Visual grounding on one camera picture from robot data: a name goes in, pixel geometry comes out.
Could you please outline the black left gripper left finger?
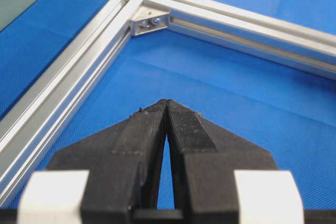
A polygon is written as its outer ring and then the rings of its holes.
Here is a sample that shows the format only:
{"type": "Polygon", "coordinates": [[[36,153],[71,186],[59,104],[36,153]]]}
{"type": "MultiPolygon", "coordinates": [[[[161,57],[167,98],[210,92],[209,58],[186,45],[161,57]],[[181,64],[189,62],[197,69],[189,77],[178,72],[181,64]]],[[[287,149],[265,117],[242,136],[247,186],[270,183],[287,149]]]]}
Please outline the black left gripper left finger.
{"type": "Polygon", "coordinates": [[[48,170],[88,170],[83,223],[130,223],[134,208],[155,208],[166,138],[165,99],[57,151],[48,170]]]}

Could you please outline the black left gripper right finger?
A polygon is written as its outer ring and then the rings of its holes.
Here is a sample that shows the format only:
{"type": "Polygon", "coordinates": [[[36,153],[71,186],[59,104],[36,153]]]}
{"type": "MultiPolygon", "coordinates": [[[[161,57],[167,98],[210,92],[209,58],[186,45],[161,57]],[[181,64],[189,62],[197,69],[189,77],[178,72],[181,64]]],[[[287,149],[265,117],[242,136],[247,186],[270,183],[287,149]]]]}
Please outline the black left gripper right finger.
{"type": "Polygon", "coordinates": [[[272,155],[174,100],[166,122],[176,208],[189,223],[238,223],[234,170],[276,170],[272,155]]]}

